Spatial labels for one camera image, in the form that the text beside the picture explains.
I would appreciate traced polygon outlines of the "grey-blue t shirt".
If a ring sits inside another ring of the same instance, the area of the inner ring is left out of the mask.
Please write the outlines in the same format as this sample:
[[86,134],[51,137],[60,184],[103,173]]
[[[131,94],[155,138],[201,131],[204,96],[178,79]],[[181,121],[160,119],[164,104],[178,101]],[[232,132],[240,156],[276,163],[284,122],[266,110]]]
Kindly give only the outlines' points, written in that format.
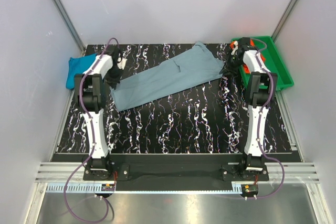
[[121,112],[222,77],[224,62],[197,42],[191,49],[120,81],[111,95]]

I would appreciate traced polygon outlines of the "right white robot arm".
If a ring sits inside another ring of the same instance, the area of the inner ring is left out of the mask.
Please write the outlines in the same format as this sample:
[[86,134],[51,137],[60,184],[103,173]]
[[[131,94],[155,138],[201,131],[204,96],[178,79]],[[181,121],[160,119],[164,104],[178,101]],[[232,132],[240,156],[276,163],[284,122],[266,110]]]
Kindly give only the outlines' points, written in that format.
[[275,97],[278,76],[270,72],[261,57],[261,52],[267,44],[258,49],[252,38],[242,37],[231,42],[229,56],[220,74],[229,75],[240,66],[246,65],[250,77],[245,90],[245,102],[248,105],[249,124],[243,157],[232,175],[244,180],[251,180],[265,174],[266,154],[264,151],[264,136],[266,117]]

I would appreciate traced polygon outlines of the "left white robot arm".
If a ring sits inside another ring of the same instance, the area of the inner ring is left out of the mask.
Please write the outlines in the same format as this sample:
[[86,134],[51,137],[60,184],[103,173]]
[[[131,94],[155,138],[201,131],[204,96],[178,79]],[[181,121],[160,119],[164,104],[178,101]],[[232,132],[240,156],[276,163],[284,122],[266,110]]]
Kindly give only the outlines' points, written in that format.
[[119,46],[88,56],[86,67],[74,74],[76,106],[84,118],[89,143],[89,155],[82,162],[84,178],[107,180],[113,176],[113,164],[106,143],[103,114],[107,103],[105,84],[116,88],[125,66]]

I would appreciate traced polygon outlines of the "orange t shirt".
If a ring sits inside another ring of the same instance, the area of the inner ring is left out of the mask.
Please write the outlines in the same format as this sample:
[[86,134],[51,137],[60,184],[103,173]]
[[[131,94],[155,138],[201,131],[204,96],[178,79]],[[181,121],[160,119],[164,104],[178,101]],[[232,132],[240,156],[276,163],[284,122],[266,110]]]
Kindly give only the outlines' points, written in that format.
[[260,72],[266,73],[269,69],[266,67],[262,57],[261,57],[261,49],[257,49],[255,43],[252,38],[242,37],[237,40],[238,46],[236,50],[232,51],[232,55],[234,53],[243,52],[243,65],[246,65],[249,72]]

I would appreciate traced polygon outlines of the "teal folded t shirt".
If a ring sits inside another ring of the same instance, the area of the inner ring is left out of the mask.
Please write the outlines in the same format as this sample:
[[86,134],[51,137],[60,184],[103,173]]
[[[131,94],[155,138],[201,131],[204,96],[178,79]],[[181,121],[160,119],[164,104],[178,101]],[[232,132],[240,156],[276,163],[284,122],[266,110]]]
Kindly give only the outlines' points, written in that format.
[[94,63],[96,54],[83,56],[80,58],[70,58],[68,61],[68,76],[65,87],[72,90],[75,87],[74,77],[76,74],[83,74]]

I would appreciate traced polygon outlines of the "green plastic tray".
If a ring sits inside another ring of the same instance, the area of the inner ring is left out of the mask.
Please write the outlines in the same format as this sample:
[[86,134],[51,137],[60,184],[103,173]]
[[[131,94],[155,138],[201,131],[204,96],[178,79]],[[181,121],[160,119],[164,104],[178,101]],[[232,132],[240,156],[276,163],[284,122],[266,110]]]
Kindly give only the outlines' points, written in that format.
[[[274,41],[270,36],[259,36],[252,38],[257,49],[261,49],[261,57],[269,69],[270,73],[277,74],[277,86],[276,90],[281,91],[283,89],[292,87],[294,81],[280,55],[278,52]],[[250,72],[246,65],[239,67],[239,71],[244,83],[244,86],[248,86]]]

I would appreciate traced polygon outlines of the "left aluminium frame post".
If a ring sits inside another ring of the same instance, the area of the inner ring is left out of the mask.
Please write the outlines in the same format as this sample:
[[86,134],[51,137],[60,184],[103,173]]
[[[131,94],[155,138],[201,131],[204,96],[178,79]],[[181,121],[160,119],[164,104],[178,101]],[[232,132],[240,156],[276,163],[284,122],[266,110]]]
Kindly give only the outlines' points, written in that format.
[[61,0],[52,0],[55,8],[57,9],[61,19],[65,23],[72,39],[74,40],[75,44],[79,48],[80,51],[84,51],[86,46],[84,45],[83,41],[81,40],[77,30],[75,29],[75,26],[73,22],[70,19],[70,16],[68,15],[63,3]]

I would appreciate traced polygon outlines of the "aluminium frame post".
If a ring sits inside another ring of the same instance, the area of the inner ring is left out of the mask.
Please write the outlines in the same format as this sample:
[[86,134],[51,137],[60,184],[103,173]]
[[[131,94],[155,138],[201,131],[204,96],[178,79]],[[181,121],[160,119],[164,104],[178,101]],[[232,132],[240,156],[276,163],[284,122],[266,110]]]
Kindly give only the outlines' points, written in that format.
[[68,15],[63,3],[61,0],[52,0],[55,8],[57,9],[61,19],[65,23],[72,39],[74,40],[75,44],[79,48],[80,51],[84,51],[86,46],[84,45],[83,41],[81,40],[77,30],[75,29],[75,26],[73,22],[70,19],[70,16]]
[[299,0],[290,0],[287,4],[278,24],[276,25],[276,28],[274,32],[272,33],[272,40],[276,42],[277,38],[279,37],[282,29],[284,28],[288,18],[290,17],[291,13],[293,12],[295,6],[298,4]]

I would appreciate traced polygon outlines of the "aluminium front rail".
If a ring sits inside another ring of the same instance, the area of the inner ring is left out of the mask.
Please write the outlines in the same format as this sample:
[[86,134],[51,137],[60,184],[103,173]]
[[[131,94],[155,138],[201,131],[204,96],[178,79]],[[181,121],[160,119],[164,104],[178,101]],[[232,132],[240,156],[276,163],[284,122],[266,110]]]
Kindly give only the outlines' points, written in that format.
[[285,163],[283,167],[268,163],[266,178],[259,175],[242,180],[227,171],[198,172],[195,176],[182,171],[167,175],[136,173],[134,166],[122,165],[117,177],[84,180],[81,167],[74,172],[75,164],[42,163],[35,181],[45,183],[49,193],[96,194],[180,194],[180,195],[229,195],[242,194],[246,186],[269,185],[277,189],[283,184],[319,183],[315,167],[310,163]]

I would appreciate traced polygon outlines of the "right aluminium frame post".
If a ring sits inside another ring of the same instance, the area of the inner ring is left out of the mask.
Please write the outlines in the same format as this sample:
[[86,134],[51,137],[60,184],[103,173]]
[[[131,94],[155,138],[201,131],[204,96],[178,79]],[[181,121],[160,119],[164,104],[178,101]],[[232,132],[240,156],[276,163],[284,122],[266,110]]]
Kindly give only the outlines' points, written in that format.
[[293,12],[295,6],[298,4],[299,0],[290,0],[287,4],[278,24],[276,25],[276,28],[274,32],[272,33],[272,40],[276,42],[277,38],[279,37],[282,29],[284,28],[288,18],[290,17],[291,13]]

